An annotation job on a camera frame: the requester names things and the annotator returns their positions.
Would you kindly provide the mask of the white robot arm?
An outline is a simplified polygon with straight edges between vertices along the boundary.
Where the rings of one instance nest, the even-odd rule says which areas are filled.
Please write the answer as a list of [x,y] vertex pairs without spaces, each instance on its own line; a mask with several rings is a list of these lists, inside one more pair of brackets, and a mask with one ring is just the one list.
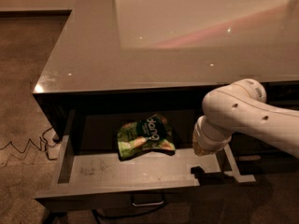
[[299,158],[299,112],[269,105],[263,85],[254,79],[210,91],[202,110],[192,138],[197,156],[223,150],[238,132]]

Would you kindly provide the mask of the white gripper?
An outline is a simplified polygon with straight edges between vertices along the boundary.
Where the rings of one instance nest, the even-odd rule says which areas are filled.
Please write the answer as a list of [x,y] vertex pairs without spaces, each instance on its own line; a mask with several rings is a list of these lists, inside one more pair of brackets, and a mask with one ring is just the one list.
[[193,129],[192,148],[197,156],[222,151],[231,141],[232,132],[213,124],[206,116],[200,117]]

